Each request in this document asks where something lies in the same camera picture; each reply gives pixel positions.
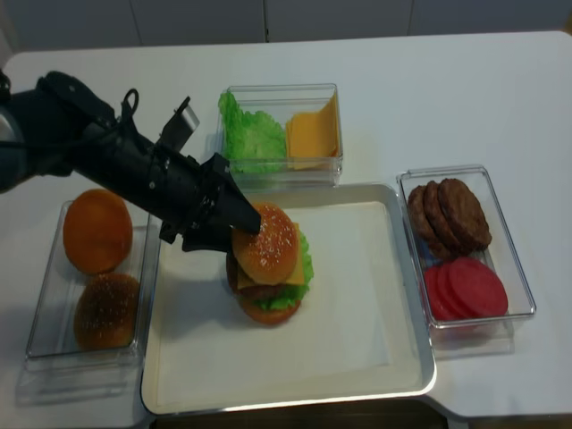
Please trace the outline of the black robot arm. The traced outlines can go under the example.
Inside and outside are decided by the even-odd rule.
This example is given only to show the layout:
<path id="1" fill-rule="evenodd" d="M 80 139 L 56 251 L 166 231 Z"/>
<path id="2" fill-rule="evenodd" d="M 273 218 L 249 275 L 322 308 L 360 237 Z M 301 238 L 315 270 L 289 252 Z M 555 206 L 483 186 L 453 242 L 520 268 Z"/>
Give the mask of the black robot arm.
<path id="1" fill-rule="evenodd" d="M 60 71 L 36 87 L 13 93 L 1 77 L 1 191 L 72 172 L 92 180 L 162 222 L 159 237 L 182 249 L 231 251 L 231 234 L 256 235 L 261 216 L 232 178 L 229 161 L 214 154 L 199 163 L 181 149 L 199 125 L 184 100 L 157 142 L 144 137 L 133 116 L 139 93 L 131 89 L 121 111 L 80 80 Z"/>

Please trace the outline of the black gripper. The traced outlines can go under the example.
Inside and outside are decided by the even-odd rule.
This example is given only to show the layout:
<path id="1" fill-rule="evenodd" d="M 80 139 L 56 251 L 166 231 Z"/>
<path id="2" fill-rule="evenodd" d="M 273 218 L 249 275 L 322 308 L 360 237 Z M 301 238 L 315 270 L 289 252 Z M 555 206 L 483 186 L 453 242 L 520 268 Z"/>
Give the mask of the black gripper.
<path id="1" fill-rule="evenodd" d="M 229 253 L 232 228 L 259 233 L 261 215 L 242 194 L 229 161 L 215 154 L 203 164 L 157 149 L 135 170 L 133 203 L 162 221 L 159 237 L 183 252 Z"/>

